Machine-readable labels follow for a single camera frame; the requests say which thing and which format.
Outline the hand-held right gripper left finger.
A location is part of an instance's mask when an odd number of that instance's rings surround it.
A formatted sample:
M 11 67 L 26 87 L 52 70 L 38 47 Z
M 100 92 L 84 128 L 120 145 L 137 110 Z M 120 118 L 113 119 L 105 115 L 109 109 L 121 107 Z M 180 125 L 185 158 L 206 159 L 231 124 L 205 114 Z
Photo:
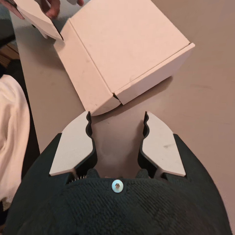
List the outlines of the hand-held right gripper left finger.
M 85 111 L 62 131 L 49 174 L 56 176 L 72 173 L 74 176 L 85 176 L 96 163 L 91 115 L 89 111 Z

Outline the person's left hand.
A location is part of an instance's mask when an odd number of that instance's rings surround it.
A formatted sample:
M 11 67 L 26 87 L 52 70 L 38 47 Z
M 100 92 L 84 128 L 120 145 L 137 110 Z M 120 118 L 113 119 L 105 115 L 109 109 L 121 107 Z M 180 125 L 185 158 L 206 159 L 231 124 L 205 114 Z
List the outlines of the person's left hand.
M 56 19 L 60 12 L 60 0 L 40 0 L 43 12 L 50 18 Z

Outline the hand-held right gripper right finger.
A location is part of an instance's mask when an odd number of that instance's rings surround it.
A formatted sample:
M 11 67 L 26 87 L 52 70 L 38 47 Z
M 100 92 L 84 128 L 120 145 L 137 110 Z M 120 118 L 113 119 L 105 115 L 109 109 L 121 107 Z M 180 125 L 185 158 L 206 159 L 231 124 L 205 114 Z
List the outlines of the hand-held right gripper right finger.
M 164 173 L 185 177 L 186 172 L 172 130 L 150 111 L 143 120 L 143 139 L 138 153 L 138 164 L 146 169 L 149 178 Z

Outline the person's white shirt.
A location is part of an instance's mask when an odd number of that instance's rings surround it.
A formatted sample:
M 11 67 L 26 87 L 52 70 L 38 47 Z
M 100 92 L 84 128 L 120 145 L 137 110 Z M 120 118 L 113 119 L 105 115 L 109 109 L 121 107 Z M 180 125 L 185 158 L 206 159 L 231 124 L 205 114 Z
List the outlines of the person's white shirt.
M 25 94 L 10 75 L 0 78 L 0 202 L 9 209 L 21 183 L 30 132 L 30 112 Z

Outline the white cardboard box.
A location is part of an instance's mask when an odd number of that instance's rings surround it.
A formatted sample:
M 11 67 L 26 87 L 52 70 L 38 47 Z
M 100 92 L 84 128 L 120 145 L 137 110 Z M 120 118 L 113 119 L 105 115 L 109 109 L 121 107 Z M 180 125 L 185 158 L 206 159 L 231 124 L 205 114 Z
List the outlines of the white cardboard box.
M 55 51 L 91 116 L 172 76 L 195 47 L 151 0 L 91 0 L 61 35 Z

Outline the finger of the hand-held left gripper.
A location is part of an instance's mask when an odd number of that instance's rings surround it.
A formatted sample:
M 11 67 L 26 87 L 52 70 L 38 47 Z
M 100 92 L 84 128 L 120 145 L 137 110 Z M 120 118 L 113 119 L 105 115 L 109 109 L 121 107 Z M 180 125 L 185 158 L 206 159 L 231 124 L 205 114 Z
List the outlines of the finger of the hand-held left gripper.
M 54 26 L 52 20 L 42 11 L 40 5 L 34 0 L 15 0 L 17 10 L 26 21 L 35 26 L 44 38 L 51 37 L 63 40 L 61 34 Z

